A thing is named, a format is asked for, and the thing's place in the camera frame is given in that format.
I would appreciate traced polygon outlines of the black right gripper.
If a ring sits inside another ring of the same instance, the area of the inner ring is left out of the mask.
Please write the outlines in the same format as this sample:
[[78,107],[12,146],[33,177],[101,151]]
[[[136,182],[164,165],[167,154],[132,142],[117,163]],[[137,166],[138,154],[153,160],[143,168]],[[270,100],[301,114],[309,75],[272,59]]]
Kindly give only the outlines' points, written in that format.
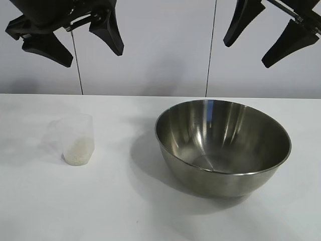
[[[290,20],[262,58],[266,68],[271,67],[286,56],[302,48],[315,44],[320,35],[320,15],[313,11],[319,1],[268,0],[271,4],[290,15]],[[234,15],[223,39],[226,47],[231,47],[244,29],[262,12],[265,6],[261,0],[237,0]]]

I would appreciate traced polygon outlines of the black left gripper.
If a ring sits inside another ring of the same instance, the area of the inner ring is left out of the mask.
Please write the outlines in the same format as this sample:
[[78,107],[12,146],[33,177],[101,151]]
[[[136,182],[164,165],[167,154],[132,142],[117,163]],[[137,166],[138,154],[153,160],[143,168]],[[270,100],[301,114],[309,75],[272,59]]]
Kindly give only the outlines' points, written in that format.
[[22,50],[46,57],[60,65],[70,67],[73,56],[59,41],[54,31],[71,21],[97,11],[89,32],[96,35],[117,55],[123,54],[122,41],[115,13],[116,1],[15,1],[23,15],[11,20],[6,33],[16,41],[23,40]]

